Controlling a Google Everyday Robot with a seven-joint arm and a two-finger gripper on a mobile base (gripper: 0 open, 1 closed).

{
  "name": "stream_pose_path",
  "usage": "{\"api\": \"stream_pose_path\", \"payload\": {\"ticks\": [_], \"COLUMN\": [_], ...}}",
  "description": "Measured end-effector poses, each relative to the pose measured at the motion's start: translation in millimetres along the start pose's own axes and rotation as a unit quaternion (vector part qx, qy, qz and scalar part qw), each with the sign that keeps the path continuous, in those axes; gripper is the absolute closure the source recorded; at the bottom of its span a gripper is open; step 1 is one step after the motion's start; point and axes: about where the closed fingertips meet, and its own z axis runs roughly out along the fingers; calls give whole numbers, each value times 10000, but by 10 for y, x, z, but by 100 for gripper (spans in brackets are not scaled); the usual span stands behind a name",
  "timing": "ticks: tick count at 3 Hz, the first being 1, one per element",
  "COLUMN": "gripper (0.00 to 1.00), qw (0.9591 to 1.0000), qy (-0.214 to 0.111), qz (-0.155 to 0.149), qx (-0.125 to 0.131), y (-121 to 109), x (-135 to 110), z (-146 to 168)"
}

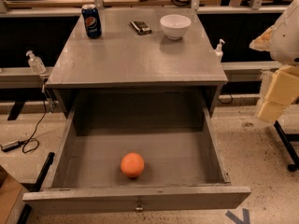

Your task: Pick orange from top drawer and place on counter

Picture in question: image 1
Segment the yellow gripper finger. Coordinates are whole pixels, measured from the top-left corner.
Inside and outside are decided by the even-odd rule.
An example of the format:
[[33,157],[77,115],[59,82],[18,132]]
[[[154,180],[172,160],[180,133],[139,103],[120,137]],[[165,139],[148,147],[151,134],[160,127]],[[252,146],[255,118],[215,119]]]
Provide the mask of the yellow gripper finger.
[[264,122],[276,121],[299,97],[299,68],[282,65],[270,79],[262,95],[257,119]]
[[269,51],[270,50],[270,41],[273,34],[273,26],[267,28],[261,35],[253,39],[249,47],[258,51]]

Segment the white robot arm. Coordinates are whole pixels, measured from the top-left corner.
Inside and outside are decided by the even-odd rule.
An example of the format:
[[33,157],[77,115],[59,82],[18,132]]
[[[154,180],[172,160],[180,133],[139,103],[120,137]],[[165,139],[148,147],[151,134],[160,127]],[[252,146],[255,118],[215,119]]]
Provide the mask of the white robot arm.
[[299,0],[293,0],[276,22],[249,44],[269,51],[280,63],[275,72],[262,74],[257,119],[275,122],[299,97]]

